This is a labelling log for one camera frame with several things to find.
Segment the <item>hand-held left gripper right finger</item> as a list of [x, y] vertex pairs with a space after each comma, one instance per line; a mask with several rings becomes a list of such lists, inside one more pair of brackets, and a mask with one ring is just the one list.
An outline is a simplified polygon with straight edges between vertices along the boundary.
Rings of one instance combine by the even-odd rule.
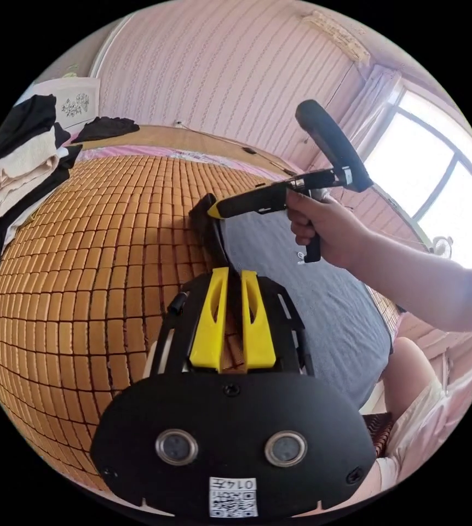
[[271, 369], [276, 354], [257, 273], [241, 272], [243, 355], [247, 370]]

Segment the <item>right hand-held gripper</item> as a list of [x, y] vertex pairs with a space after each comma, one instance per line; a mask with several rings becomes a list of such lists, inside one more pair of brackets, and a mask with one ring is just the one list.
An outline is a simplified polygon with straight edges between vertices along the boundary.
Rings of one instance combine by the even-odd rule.
[[286, 209], [286, 192], [305, 195], [322, 201], [334, 187], [351, 184], [349, 167], [329, 168], [295, 175], [271, 184], [257, 185], [251, 190], [224, 198], [213, 204], [207, 214], [213, 219], [225, 220], [250, 212], [269, 214]]

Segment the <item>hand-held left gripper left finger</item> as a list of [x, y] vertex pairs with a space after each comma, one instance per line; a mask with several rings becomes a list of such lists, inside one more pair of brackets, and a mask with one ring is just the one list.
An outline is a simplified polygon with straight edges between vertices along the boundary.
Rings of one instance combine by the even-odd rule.
[[189, 360], [194, 368], [221, 368], [225, 348], [229, 268], [212, 270]]

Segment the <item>person's right hand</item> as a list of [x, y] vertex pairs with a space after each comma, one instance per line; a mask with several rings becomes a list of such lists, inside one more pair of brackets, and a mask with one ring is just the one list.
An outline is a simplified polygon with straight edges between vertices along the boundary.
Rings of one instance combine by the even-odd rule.
[[355, 272], [378, 248], [378, 236], [329, 195], [316, 200], [288, 190], [286, 206], [297, 244], [319, 238], [321, 256], [334, 266]]

